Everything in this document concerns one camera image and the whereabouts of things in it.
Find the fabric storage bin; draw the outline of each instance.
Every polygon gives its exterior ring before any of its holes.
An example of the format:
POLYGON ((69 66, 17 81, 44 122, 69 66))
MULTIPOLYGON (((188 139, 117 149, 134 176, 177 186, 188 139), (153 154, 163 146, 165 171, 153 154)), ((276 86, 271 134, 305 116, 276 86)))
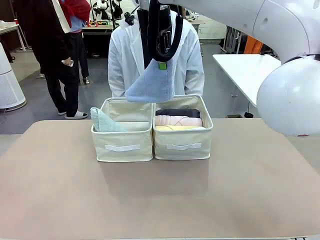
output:
POLYGON ((109 98, 101 110, 126 132, 96 132, 91 127, 99 162, 146 162, 154 157, 152 122, 154 105, 109 98))
POLYGON ((213 123, 199 95, 179 95, 168 102, 156 103, 153 115, 154 156, 159 160, 197 160, 210 158, 213 123), (156 111, 160 109, 197 109, 205 129, 159 131, 156 111))

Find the light blue towel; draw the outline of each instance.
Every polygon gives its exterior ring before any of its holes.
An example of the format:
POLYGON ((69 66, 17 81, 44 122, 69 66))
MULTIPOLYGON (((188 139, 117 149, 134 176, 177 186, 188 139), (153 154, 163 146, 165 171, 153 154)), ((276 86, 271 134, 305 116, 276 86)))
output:
POLYGON ((113 121, 99 108, 92 107, 91 119, 93 121, 94 130, 98 133, 127 132, 125 128, 113 121))
POLYGON ((167 69, 161 70, 159 62, 152 59, 143 74, 125 91, 128 102, 164 103, 174 96, 173 60, 167 63, 167 69))

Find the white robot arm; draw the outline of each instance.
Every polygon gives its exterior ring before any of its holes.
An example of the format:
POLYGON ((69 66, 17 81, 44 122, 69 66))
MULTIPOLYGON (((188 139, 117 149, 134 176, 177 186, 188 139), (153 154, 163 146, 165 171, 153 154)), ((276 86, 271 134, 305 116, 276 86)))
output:
MULTIPOLYGON (((150 30, 153 38, 157 28, 153 16, 157 11, 152 6, 158 1, 158 4, 190 9, 271 47, 279 55, 282 66, 272 72, 259 89, 260 116, 267 125, 285 135, 320 134, 320 0, 134 1, 139 1, 142 9, 149 9, 148 35, 150 30)), ((154 46, 148 46, 150 52, 154 46)), ((167 58, 159 55, 159 51, 151 55, 155 60, 169 59, 173 52, 167 54, 167 58)))

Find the floor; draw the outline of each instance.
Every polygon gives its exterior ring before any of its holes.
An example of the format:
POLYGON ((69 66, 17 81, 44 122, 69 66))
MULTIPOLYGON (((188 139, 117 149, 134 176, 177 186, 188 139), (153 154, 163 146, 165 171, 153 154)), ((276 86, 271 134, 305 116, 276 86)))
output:
MULTIPOLYGON (((229 114, 243 114, 248 110, 248 100, 240 92, 238 97, 231 97, 234 84, 212 58, 212 54, 222 53, 220 47, 215 44, 204 44, 202 49, 205 72, 203 99, 210 116, 225 118, 229 114)), ((12 68, 17 78, 25 77, 20 85, 27 105, 12 112, 0 113, 0 156, 33 123, 41 120, 64 119, 63 116, 57 115, 57 110, 48 94, 46 81, 36 78, 39 75, 39 71, 37 71, 39 66, 35 58, 31 56, 31 53, 16 54, 16 62, 12 68)), ((79 88, 79 110, 87 113, 91 107, 100 107, 105 99, 111 97, 108 85, 108 60, 90 58, 88 64, 92 84, 82 85, 79 88)), ((259 117, 257 109, 252 105, 249 106, 249 111, 255 117, 259 117)), ((288 139, 320 173, 320 159, 318 157, 320 138, 288 137, 288 139)))

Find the black jacket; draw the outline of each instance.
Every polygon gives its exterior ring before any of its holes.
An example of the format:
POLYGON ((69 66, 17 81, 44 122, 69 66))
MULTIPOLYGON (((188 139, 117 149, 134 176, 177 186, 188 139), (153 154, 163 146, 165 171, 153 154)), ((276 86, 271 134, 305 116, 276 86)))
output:
POLYGON ((63 68, 61 60, 69 58, 72 49, 52 0, 14 0, 13 7, 41 71, 63 68))

